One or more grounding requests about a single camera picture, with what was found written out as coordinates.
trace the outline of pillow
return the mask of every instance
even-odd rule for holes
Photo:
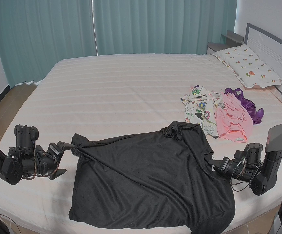
[[[282,78],[259,59],[246,44],[213,53],[227,67],[233,69],[234,74],[246,88],[282,84]]]

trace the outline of black t-shirt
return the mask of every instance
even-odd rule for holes
[[[188,226],[221,233],[235,214],[229,180],[212,171],[200,125],[174,121],[160,131],[89,141],[79,156],[69,218],[108,229]]]

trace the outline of floor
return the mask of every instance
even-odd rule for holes
[[[8,126],[14,119],[18,110],[30,94],[36,88],[35,84],[22,84],[11,89],[8,94],[0,102],[0,141],[7,130]],[[275,213],[278,211],[279,206],[264,213],[263,215],[257,217],[256,219],[247,222],[246,224],[233,229],[228,234],[267,234],[271,223],[273,221]],[[6,224],[11,226],[16,234],[20,234],[16,225],[10,221],[5,221]],[[19,226],[21,234],[38,234],[37,232],[28,230]]]

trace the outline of black baseboard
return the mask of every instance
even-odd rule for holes
[[[1,94],[0,94],[0,102],[1,102],[1,100],[5,97],[5,95],[9,92],[9,90],[10,90],[10,86],[8,85],[8,86],[4,89],[4,91],[1,92]]]

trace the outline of teal curtain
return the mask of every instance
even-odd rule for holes
[[[91,0],[0,0],[0,57],[11,87],[96,53]]]
[[[93,0],[98,55],[205,54],[234,30],[237,0]]]

